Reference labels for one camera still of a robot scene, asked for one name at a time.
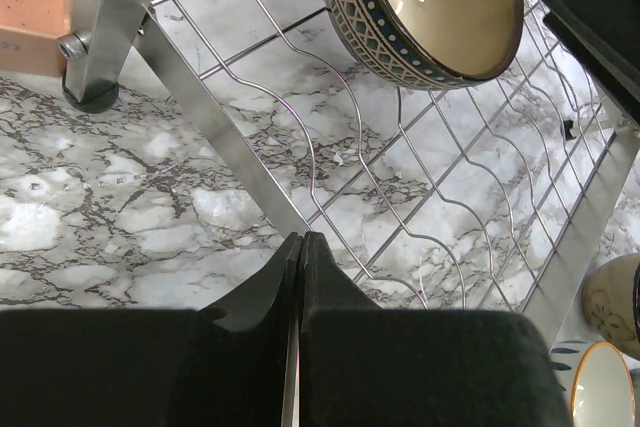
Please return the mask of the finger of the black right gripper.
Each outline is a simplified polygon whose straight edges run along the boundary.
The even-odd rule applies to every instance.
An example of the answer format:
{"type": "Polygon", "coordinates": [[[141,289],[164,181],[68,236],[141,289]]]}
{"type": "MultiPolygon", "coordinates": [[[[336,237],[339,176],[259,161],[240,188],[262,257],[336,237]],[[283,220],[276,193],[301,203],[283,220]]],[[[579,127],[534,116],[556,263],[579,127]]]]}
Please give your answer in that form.
{"type": "Polygon", "coordinates": [[[545,25],[602,86],[621,112],[639,122],[639,0],[542,0],[545,25]]]}

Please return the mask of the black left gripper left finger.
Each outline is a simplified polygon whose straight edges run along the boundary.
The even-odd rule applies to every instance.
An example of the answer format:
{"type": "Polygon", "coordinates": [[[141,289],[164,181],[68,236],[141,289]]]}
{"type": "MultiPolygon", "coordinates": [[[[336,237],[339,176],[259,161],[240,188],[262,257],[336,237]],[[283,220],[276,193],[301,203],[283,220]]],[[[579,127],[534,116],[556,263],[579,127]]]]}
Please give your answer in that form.
{"type": "Polygon", "coordinates": [[[1,314],[5,426],[281,426],[302,246],[198,309],[1,314]]]}

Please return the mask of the dark patterned cream-inside bowl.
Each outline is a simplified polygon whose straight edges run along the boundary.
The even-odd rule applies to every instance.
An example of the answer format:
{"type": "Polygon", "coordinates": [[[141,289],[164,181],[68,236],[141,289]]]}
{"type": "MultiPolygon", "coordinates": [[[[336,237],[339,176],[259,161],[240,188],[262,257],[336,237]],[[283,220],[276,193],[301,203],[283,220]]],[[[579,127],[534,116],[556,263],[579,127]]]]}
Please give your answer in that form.
{"type": "Polygon", "coordinates": [[[524,0],[325,0],[349,53],[399,87],[452,90],[499,77],[519,49],[524,0]]]}

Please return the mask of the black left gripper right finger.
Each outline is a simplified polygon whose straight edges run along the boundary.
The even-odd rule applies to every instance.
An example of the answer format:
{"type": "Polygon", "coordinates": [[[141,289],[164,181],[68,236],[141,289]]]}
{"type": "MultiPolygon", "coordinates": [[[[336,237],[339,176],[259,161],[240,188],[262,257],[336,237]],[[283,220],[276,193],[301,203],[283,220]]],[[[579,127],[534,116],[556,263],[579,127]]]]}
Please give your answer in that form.
{"type": "Polygon", "coordinates": [[[384,309],[304,237],[300,422],[304,426],[567,426],[547,347],[526,317],[384,309]]]}

